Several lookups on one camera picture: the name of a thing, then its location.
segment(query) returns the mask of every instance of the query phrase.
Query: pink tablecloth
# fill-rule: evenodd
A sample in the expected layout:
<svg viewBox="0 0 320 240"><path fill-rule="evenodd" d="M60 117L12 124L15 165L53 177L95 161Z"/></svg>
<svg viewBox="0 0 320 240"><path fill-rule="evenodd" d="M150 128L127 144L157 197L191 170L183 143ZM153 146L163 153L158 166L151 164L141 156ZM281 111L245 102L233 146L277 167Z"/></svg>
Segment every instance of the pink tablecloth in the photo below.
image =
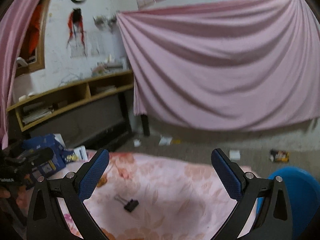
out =
<svg viewBox="0 0 320 240"><path fill-rule="evenodd" d="M71 163L54 175L63 177L77 171L82 163ZM211 239L236 204L230 199L215 170L204 164L144 154L110 154L110 163L91 198L84 201L97 224L110 240L189 240ZM114 200L119 194L137 199L132 212ZM80 236L68 209L62 212L73 234ZM256 206L242 234L255 219Z"/></svg>

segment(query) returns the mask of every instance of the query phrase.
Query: draped pink fabric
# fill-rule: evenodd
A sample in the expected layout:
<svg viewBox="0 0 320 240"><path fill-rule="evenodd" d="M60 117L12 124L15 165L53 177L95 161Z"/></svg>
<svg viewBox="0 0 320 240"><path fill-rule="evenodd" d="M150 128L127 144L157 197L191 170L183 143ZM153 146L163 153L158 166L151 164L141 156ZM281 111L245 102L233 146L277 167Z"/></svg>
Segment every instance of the draped pink fabric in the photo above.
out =
<svg viewBox="0 0 320 240"><path fill-rule="evenodd" d="M118 14L134 112L205 130L320 116L320 35L304 0L231 0Z"/></svg>
<svg viewBox="0 0 320 240"><path fill-rule="evenodd" d="M0 140L8 145L6 108L11 105L12 86L17 69L16 58L39 0L14 0L0 22Z"/></svg>

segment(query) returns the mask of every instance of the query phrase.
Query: blue gripper pad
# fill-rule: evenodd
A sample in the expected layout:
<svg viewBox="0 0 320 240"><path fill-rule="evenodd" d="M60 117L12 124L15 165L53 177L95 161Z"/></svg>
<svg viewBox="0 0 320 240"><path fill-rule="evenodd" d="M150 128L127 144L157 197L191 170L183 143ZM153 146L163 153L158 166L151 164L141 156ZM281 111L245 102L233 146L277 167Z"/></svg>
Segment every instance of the blue gripper pad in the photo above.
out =
<svg viewBox="0 0 320 240"><path fill-rule="evenodd" d="M101 178L109 164L109 159L109 152L104 149L99 155L99 157L94 161L94 163L91 164L90 169L87 171L83 179L80 181L78 196L82 202L85 199L91 197L92 192L94 191L95 187L99 182L99 179Z"/></svg>
<svg viewBox="0 0 320 240"><path fill-rule="evenodd" d="M212 151L211 163L230 198L239 201L242 198L241 183L216 149Z"/></svg>

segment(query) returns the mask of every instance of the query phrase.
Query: silver screw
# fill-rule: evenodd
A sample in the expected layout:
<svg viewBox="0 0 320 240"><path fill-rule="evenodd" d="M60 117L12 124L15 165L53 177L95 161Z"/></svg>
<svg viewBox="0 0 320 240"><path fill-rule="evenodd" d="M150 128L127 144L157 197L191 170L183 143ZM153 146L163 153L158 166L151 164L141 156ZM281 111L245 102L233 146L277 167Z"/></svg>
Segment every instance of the silver screw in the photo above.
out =
<svg viewBox="0 0 320 240"><path fill-rule="evenodd" d="M253 175L253 173L251 173L251 172L247 172L247 173L245 174L245 176L246 176L248 179L253 179L253 178L254 178L254 175Z"/></svg>
<svg viewBox="0 0 320 240"><path fill-rule="evenodd" d="M38 180L39 182L44 181L44 176L40 176L37 180Z"/></svg>
<svg viewBox="0 0 320 240"><path fill-rule="evenodd" d="M66 176L67 176L68 179L72 179L75 176L75 173L73 171L70 171L70 172L67 173Z"/></svg>
<svg viewBox="0 0 320 240"><path fill-rule="evenodd" d="M276 181L281 182L282 178L280 176L276 176Z"/></svg>

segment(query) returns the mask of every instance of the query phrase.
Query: floor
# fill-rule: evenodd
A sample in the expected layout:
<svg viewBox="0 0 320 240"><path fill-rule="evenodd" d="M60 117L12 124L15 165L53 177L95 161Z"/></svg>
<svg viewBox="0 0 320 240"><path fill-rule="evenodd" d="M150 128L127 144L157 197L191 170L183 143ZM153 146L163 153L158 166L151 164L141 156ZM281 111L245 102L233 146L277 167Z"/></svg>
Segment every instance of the floor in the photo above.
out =
<svg viewBox="0 0 320 240"><path fill-rule="evenodd" d="M134 147L133 140L138 138L141 146ZM154 156L169 157L180 159L191 163L205 163L211 165L211 152L215 148L211 144L196 144L181 142L169 146L159 146L160 137L150 136L148 138L136 136L121 146L118 152L137 152ZM229 150L222 149L228 156ZM290 152L290 160L288 164L272 163L269 160L268 150L252 150L242 149L241 159L236 161L239 165L250 166L259 176L267 178L269 174L284 166L300 167L311 173L318 181L320 181L320 151L309 152Z"/></svg>

